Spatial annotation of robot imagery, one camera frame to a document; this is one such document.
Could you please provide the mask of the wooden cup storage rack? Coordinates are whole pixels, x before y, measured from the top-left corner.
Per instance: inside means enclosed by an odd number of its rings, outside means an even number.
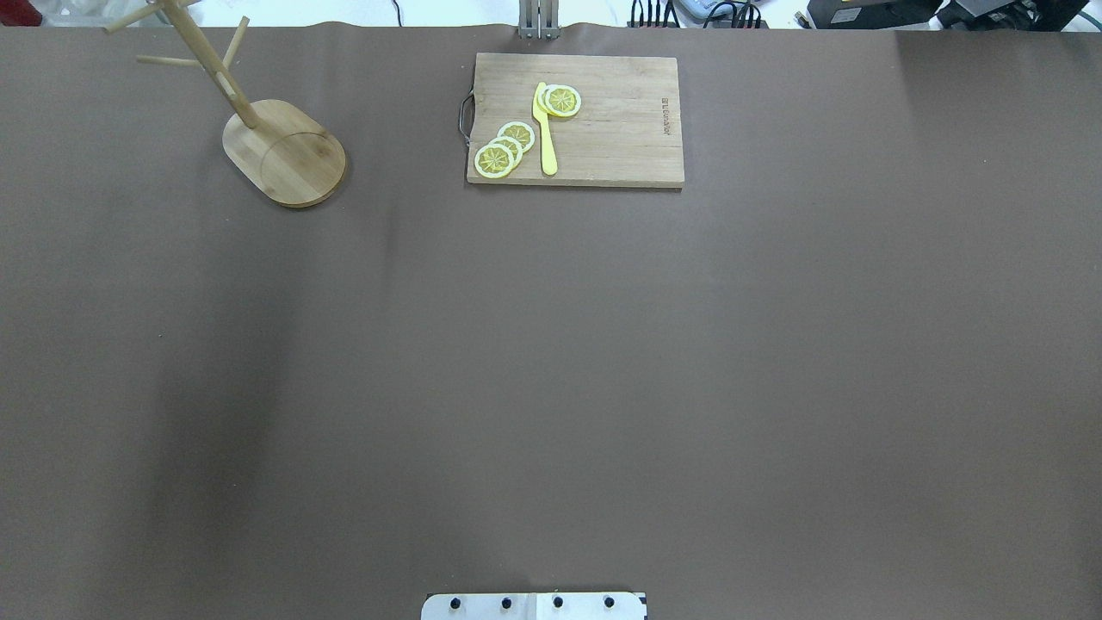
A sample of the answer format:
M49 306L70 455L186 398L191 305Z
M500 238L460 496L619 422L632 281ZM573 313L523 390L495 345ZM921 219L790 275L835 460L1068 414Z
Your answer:
M139 55L145 65L181 68L199 67L210 78L229 106L233 117L226 121L222 146L229 161L251 181L257 189L281 207L315 207L328 199L345 180L348 160L341 141L299 107L280 99L251 101L244 86L233 77L233 59L244 43L249 17L240 17L233 39L223 53L190 15L190 1L148 1L138 10L102 25L114 34L145 17L161 13L190 48L190 59Z

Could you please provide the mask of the yellow plastic knife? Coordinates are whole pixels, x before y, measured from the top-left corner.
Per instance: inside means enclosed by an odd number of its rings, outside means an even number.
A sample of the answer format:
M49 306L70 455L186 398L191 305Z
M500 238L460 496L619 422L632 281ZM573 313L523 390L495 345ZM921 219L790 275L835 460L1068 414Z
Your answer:
M548 177L553 177L558 173L558 159L554 149L554 141L552 140L550 121L548 117L540 115L539 110L536 110L534 116L534 98L532 98L531 104L531 116L534 118L536 126L539 128L539 141L540 141L540 161L542 173Z

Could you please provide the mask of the lemon slice far end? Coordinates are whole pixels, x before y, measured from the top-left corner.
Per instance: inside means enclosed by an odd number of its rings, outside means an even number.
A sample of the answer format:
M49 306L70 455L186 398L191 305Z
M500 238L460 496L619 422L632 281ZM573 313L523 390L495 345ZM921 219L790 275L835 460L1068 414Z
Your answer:
M474 154L473 166L484 180L501 180L516 168L517 157L512 148L504 142L493 141L480 146Z

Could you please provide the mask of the lemon slice middle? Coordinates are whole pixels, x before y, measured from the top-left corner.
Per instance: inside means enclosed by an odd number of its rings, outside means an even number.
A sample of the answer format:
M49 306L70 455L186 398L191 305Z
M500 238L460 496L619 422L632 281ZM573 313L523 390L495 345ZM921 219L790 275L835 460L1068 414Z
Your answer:
M523 157L523 144L511 135L498 135L488 142L489 146L503 146L509 153L511 166L516 166Z

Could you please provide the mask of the lemon slice near knife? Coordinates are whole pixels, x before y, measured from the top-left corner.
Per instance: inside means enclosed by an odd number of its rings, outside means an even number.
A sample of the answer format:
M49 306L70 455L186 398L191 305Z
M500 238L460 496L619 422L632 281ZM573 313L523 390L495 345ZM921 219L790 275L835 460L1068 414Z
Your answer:
M530 152L531 148L534 146L534 128L532 128L532 126L528 126L528 123L523 121L511 121L505 123L498 130L497 135L512 138L515 141L518 141L521 146L521 152Z

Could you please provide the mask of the bamboo cutting board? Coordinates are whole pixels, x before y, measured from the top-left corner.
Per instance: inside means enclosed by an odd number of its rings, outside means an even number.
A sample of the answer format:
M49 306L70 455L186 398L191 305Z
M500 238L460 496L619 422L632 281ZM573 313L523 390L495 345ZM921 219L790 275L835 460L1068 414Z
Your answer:
M581 94L574 117L548 118L558 173L548 177L540 161L539 128L531 116L539 81L566 84ZM474 118L467 180L485 183L474 154L505 123L523 121L536 131L534 146L497 184L534 187L684 187L678 61L637 56L479 53L474 59Z

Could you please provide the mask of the lemon slice top pair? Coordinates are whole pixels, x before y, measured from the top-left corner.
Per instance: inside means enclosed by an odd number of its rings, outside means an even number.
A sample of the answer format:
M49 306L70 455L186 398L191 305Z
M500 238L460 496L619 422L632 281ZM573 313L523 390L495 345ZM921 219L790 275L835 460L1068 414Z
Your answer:
M566 84L548 84L541 94L541 106L547 115L560 118L574 117L582 106L582 97Z

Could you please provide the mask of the lemon slice under pair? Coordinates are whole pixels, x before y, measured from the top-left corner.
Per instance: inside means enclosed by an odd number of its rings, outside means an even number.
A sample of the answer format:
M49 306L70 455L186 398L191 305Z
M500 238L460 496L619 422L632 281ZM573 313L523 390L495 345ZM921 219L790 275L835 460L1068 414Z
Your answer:
M548 91L547 83L539 83L538 87L536 87L534 116L536 116L536 110L539 110L539 113L545 117L558 116L555 111L551 109L550 106L548 106L547 91Z

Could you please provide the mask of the aluminium frame post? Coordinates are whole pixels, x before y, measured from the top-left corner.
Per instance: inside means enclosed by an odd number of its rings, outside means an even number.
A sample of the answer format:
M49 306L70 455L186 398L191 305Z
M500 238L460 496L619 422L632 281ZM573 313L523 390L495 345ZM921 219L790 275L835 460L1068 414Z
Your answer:
M555 40L561 35L558 0L520 0L518 36L521 40Z

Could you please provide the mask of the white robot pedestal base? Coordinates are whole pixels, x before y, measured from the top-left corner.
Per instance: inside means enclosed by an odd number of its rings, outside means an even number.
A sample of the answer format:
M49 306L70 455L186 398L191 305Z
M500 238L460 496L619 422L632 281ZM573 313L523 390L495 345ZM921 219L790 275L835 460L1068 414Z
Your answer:
M421 619L648 619L645 592L437 592Z

